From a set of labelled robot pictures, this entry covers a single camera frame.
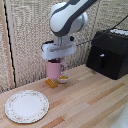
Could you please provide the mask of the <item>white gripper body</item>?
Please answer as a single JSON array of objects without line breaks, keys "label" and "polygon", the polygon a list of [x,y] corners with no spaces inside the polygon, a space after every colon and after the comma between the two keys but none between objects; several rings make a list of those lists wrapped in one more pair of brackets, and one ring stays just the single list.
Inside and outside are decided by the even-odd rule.
[{"label": "white gripper body", "polygon": [[44,60],[52,60],[64,56],[74,54],[76,51],[76,44],[74,42],[58,46],[55,43],[48,43],[42,45],[42,58]]}]

